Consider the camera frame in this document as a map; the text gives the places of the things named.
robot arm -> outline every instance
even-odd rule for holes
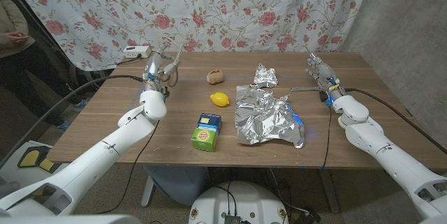
[[[391,142],[382,127],[369,116],[368,109],[346,95],[331,67],[312,53],[308,62],[314,71],[306,71],[327,93],[334,111],[342,114],[338,122],[346,130],[348,141],[381,164],[408,194],[424,219],[447,216],[447,178],[433,173]]]
[[[0,210],[11,217],[65,216],[73,212],[84,194],[134,144],[148,136],[154,124],[165,117],[166,87],[161,86],[161,55],[150,57],[143,77],[145,90],[140,95],[140,106],[128,111],[119,121],[119,128],[76,158],[71,164],[47,179],[22,188],[0,200]],[[44,201],[33,195],[40,191],[52,192]]]

aluminum foil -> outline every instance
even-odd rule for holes
[[[272,139],[292,142],[299,149],[305,144],[305,126],[288,105],[287,96],[274,98],[257,85],[236,87],[235,125],[242,144]]]
[[[259,64],[256,68],[254,83],[257,84],[259,88],[275,87],[278,84],[278,79],[274,73],[274,69],[271,68],[270,70],[267,70],[267,68],[263,64]]]

green box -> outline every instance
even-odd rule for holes
[[[191,138],[193,147],[204,151],[214,151],[217,144],[217,135],[218,133],[214,129],[196,128]]]
[[[204,151],[215,151],[221,127],[220,115],[202,113],[191,138],[193,147]]]

power strip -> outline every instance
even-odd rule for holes
[[[123,53],[127,59],[137,58],[138,54],[141,54],[141,58],[148,58],[151,49],[149,46],[127,46]]]

floral curtain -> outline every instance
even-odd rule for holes
[[[114,68],[127,45],[194,51],[336,51],[362,0],[27,0],[80,69]]]

